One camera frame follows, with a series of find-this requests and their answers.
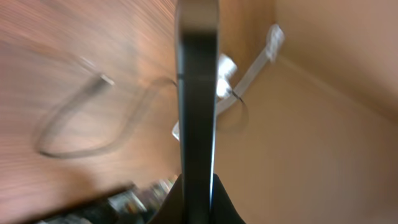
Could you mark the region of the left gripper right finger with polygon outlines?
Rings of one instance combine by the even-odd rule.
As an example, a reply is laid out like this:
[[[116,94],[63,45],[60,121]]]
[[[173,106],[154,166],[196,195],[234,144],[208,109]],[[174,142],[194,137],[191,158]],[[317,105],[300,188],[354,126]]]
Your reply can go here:
[[[211,224],[245,224],[245,221],[236,211],[220,178],[213,175]]]

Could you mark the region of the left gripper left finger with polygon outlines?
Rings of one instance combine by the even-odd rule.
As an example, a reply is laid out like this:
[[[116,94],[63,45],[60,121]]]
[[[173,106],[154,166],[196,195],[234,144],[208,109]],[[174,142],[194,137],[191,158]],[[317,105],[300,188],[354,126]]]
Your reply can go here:
[[[183,176],[177,177],[173,187],[166,196],[159,210],[150,219],[148,224],[185,224],[185,201]]]

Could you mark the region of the turquoise screen Galaxy smartphone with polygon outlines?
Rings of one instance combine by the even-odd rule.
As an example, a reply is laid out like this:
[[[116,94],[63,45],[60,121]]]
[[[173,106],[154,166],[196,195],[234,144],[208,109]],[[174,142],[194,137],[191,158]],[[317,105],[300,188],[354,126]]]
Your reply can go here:
[[[209,223],[213,197],[219,2],[180,0],[175,21],[183,217],[185,223]]]

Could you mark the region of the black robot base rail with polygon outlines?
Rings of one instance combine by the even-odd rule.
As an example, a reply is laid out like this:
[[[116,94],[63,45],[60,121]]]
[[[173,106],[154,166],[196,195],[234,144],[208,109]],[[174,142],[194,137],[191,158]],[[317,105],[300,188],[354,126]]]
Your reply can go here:
[[[35,224],[148,223],[160,210],[176,176],[160,179],[147,188],[135,185],[120,193],[89,202],[67,212],[35,221]]]

